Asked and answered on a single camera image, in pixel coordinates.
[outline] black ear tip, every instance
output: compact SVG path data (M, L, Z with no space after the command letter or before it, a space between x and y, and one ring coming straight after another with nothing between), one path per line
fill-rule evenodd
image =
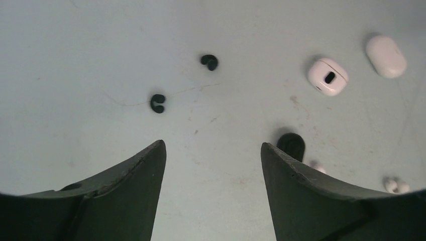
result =
M151 101L162 104L166 101L166 97L163 96L162 94L155 94L152 96Z
M154 111L158 114L161 114L164 112L164 107L162 105L158 105L154 108Z
M206 54L201 57L200 62L202 65L206 65L210 60L217 60L217 58L214 55Z
M210 61L209 63L208 63L208 65L207 65L207 68L210 70L210 71L213 71L213 70L215 70L217 67L218 67L218 61L216 60L216 61Z

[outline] stain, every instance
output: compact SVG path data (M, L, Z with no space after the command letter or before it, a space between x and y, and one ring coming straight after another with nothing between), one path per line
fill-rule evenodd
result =
M178 214L175 214L175 213L165 213L165 212L162 212L161 213L162 215L166 215L166 216L176 216L176 217L183 217L183 215L182 215L182 213L179 211L179 213Z
M299 104L299 101L297 101L297 96L296 95L290 96L290 100L293 102L293 104Z
M73 161L67 162L69 167L75 167L75 163Z
M208 179L208 180L202 180L200 182L197 182L198 184L210 184L210 183L216 183L219 179L218 178L214 178L214 179Z
M286 79L286 80L284 81L284 82L285 82L285 84L283 84L283 86L284 86L285 88L287 88L288 80L289 80L289 79Z
M253 178L248 177L237 177L237 178L231 178L231 183L236 186L242 186L245 187L250 182L253 182Z
M195 158L192 158L192 161L196 164L196 165L200 165L201 164L201 162L199 162L197 159L195 159Z
M215 122L215 121L219 118L219 116L220 116L220 115L218 115L218 117L216 117L216 118L211 119L209 124L211 124L211 123Z
M69 0L69 2L76 8L76 9L80 9L74 2L74 0Z

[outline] white floor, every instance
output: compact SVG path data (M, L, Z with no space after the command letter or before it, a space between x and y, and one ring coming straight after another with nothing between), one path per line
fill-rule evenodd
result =
M288 130L333 177L425 188L425 11L422 0L1 0L0 191L57 190L163 139L152 240L275 240L260 146ZM375 73L371 33L400 45L401 78ZM348 71L340 95L306 80L318 56ZM167 96L164 114L153 93Z

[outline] black earbud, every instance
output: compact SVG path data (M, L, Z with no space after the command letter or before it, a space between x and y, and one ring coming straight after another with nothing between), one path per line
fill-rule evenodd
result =
M219 61L216 58L216 56L211 55L211 54L207 54L207 55L202 56L200 62L201 62L202 65L207 65L207 68L210 71L215 70L219 65Z
M151 109L158 113L161 114L164 112L164 106L162 105L158 105L158 104L163 104L166 101L166 97L163 96L162 94L155 94L151 97Z

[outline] black button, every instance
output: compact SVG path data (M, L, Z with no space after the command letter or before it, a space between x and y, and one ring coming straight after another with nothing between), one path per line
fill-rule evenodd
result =
M336 77L335 73L329 72L329 74L325 78L326 83L330 84L334 80L335 77Z

